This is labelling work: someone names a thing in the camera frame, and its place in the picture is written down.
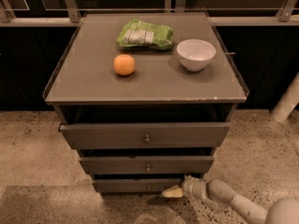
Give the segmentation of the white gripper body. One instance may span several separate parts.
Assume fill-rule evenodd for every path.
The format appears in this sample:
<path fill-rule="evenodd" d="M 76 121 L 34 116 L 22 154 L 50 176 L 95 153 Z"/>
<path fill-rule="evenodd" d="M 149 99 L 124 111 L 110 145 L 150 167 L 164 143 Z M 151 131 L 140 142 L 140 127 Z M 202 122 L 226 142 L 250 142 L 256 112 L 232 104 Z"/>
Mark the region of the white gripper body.
<path fill-rule="evenodd" d="M 199 179 L 188 175 L 185 177 L 181 184 L 183 194 L 188 199 L 199 199 L 201 194 L 201 189 L 197 188 L 195 185 L 199 183 Z"/>

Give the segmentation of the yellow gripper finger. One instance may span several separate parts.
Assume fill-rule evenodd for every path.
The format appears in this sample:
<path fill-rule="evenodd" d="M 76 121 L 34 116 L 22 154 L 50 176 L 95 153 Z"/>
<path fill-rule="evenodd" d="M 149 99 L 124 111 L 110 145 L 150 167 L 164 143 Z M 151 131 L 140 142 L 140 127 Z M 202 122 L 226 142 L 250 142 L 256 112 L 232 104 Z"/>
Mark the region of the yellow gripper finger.
<path fill-rule="evenodd" d="M 183 196 L 183 190 L 179 186 L 174 186 L 164 190 L 162 196 L 165 198 L 181 198 Z"/>

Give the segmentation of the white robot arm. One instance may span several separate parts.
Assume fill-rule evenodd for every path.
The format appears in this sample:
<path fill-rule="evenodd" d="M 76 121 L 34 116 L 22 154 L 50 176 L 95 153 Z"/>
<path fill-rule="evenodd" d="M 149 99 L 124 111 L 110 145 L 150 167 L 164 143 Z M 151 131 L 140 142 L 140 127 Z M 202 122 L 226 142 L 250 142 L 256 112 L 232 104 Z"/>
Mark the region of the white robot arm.
<path fill-rule="evenodd" d="M 187 197 L 200 200 L 215 211 L 231 207 L 248 224 L 299 224 L 299 201 L 285 198 L 273 203 L 268 210 L 242 196 L 225 182 L 186 176 L 180 186 L 162 192 L 165 198 Z"/>

